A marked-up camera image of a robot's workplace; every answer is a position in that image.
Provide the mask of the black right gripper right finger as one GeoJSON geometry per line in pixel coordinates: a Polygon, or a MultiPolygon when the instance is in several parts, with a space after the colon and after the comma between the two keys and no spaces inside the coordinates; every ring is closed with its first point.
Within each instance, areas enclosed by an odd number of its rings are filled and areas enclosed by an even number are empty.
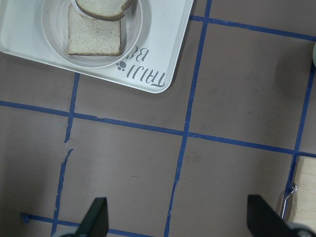
{"type": "Polygon", "coordinates": [[[247,227],[253,237],[307,237],[308,228],[289,226],[260,195],[247,197],[247,227]]]}

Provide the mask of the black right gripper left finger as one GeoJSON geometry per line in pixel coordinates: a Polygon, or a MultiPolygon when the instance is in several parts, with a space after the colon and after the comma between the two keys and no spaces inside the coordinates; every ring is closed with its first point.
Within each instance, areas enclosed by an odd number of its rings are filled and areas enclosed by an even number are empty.
{"type": "Polygon", "coordinates": [[[106,237],[109,230],[106,197],[94,199],[84,219],[75,232],[76,237],[106,237]]]}

